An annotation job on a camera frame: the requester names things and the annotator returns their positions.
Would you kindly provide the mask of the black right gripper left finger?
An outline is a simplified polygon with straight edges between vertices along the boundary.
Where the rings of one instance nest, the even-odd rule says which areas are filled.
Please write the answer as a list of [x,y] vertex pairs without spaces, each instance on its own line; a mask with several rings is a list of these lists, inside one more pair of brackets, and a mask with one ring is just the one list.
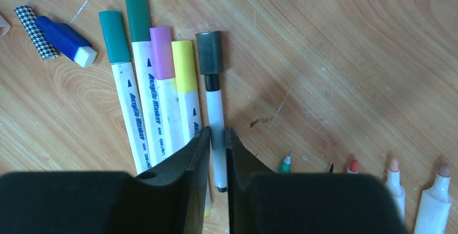
[[201,233],[210,128],[138,176],[123,171],[1,177],[1,233]]

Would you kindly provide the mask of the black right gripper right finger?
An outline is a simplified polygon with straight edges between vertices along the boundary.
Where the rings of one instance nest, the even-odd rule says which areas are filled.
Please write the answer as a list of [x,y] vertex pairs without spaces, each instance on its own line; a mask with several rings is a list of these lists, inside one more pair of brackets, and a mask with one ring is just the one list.
[[371,175],[276,173],[225,129],[230,233],[406,233]]

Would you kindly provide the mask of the clear green gel pen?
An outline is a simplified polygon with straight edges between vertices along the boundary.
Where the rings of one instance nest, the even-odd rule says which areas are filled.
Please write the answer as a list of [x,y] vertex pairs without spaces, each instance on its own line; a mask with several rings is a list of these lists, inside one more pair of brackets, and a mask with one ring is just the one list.
[[277,168],[277,173],[291,173],[291,152],[284,158],[280,166]]

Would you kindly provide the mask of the dark green capped marker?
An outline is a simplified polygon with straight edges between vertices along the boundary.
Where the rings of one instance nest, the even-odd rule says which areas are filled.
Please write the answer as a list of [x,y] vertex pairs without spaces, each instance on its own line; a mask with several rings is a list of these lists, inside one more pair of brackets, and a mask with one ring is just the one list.
[[125,3],[151,166],[156,166],[165,159],[166,153],[154,76],[149,4],[147,0],[125,0]]

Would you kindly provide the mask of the beige capped white marker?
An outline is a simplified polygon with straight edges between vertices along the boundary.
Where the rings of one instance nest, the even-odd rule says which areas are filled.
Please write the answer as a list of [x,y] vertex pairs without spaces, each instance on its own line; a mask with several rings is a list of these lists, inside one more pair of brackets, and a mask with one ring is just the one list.
[[395,157],[391,158],[389,161],[385,186],[393,198],[399,218],[404,223],[406,191],[401,185],[399,162]]

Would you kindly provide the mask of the yellow capped white marker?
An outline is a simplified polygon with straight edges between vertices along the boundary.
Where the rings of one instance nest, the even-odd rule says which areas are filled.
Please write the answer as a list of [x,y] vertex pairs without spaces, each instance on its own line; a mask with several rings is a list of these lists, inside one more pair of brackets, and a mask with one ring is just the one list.
[[196,63],[190,40],[171,43],[184,144],[202,128]]

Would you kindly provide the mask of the pink capped white marker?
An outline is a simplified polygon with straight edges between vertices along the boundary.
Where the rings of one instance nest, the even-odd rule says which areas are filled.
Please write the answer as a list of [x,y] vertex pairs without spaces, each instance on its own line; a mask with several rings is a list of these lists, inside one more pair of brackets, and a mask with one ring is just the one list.
[[154,77],[163,119],[165,150],[166,156],[169,157],[184,146],[171,45],[171,28],[167,26],[152,27],[150,28],[150,36]]

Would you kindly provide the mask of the black capped white marker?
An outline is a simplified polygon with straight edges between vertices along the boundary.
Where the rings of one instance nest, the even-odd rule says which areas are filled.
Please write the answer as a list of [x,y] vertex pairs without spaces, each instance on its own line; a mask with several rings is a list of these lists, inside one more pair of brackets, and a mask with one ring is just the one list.
[[225,123],[220,72],[223,71],[221,32],[195,34],[200,74],[204,76],[208,122],[211,129],[211,149],[214,184],[219,192],[227,191]]

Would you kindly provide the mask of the brown capped white marker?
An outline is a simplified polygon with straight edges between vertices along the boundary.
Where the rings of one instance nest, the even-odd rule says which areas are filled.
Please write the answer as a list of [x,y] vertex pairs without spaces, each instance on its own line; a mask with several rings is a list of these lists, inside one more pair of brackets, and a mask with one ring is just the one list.
[[453,202],[449,185],[450,166],[443,163],[433,185],[422,191],[414,233],[445,233]]

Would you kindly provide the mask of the blue pen cap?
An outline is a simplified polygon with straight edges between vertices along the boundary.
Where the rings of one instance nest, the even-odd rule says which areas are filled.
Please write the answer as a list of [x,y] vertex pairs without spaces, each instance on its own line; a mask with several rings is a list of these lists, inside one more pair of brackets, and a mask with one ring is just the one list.
[[38,16],[35,24],[51,45],[82,68],[94,63],[97,52],[92,44],[68,24],[54,22],[46,16]]

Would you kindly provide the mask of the houndstooth pen cap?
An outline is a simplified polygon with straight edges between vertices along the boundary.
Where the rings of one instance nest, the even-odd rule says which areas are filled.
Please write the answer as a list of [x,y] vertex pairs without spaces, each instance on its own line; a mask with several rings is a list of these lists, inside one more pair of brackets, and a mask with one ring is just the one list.
[[14,11],[42,60],[57,58],[59,52],[44,38],[44,32],[35,24],[37,15],[33,8],[29,5],[20,5],[15,7]]

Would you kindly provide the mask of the beige marker cap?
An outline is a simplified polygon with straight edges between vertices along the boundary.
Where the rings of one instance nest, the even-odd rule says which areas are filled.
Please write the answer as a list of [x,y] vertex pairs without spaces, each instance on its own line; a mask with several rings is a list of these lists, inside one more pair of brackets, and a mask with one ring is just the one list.
[[7,20],[0,15],[0,36],[5,36],[11,28],[11,25],[7,22]]

